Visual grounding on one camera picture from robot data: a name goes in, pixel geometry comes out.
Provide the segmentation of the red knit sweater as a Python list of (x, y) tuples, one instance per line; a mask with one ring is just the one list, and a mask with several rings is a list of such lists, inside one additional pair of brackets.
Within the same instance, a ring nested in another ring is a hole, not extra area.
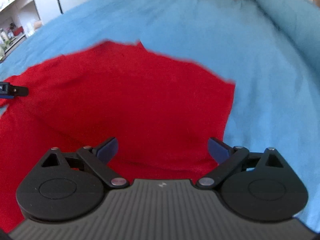
[(74, 152), (110, 137), (109, 167), (134, 179), (197, 181), (216, 168), (211, 137), (222, 139), (235, 84), (141, 43), (103, 42), (8, 78), (29, 89), (1, 100), (1, 228), (23, 217), (16, 189), (51, 147)]

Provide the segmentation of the white shelf desk unit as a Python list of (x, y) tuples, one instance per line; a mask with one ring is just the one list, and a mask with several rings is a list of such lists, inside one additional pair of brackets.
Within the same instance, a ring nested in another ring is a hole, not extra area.
[(24, 40), (62, 14), (59, 0), (8, 0), (1, 6), (1, 28), (7, 31), (13, 24), (22, 32), (12, 42), (4, 42), (1, 62), (9, 56)]

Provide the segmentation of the blue bed sheet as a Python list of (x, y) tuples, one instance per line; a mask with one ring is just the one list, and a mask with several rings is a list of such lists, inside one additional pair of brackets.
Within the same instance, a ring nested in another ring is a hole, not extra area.
[(197, 61), (236, 83), (225, 142), (274, 146), (309, 192), (299, 218), (319, 230), (319, 63), (309, 66), (276, 11), (307, 0), (89, 0), (42, 27), (2, 64), (1, 79), (103, 40)]

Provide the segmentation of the rolled blue duvet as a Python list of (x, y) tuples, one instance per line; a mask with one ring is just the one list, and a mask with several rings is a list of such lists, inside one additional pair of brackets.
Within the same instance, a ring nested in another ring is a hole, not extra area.
[(256, 0), (319, 72), (319, 7), (309, 0)]

